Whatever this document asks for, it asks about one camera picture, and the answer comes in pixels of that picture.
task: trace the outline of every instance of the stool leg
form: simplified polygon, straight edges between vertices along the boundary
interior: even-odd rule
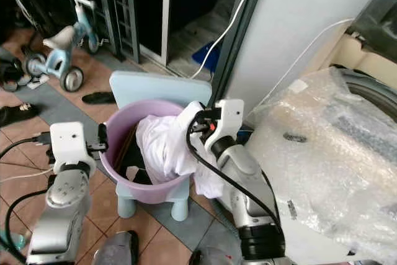
[[[171,216],[174,220],[181,222],[187,218],[187,200],[180,200],[174,202],[171,209]]]
[[[117,212],[122,218],[132,217],[135,213],[136,205],[132,199],[117,196]]]

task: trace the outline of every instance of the bubble wrap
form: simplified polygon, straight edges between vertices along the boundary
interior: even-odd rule
[[[311,73],[255,111],[248,150],[280,210],[348,249],[397,264],[397,125],[349,92],[335,68]]]

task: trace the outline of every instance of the purple bucket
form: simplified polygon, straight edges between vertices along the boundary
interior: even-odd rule
[[[123,184],[130,190],[134,199],[148,204],[162,203],[166,201],[170,192],[189,177],[189,175],[184,175],[162,184],[147,185],[131,182],[121,177],[113,168],[119,148],[122,147],[122,143],[134,124],[148,115],[177,116],[182,110],[181,106],[168,101],[137,101],[118,110],[106,122],[109,149],[105,153],[99,154],[100,161],[106,171],[117,181],[117,184]]]

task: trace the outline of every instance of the slipper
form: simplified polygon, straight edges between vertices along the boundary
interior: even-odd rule
[[[81,98],[83,102],[90,105],[115,104],[116,99],[112,92],[94,92]]]
[[[138,264],[138,255],[139,255],[139,238],[138,234],[136,234],[135,231],[130,230],[128,231],[129,234],[131,234],[131,259],[132,259],[132,265],[137,265]]]
[[[28,103],[16,107],[0,108],[0,127],[13,124],[14,122],[31,119],[38,115],[38,109]]]

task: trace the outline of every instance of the white towel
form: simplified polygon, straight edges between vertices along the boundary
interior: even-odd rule
[[[136,128],[136,143],[153,184],[194,173],[196,193],[216,198],[223,192],[222,178],[190,154],[185,139],[187,127],[200,110],[199,102],[191,102],[178,116],[147,116]],[[214,155],[205,151],[199,136],[198,133],[191,135],[192,145],[200,156],[216,166]]]

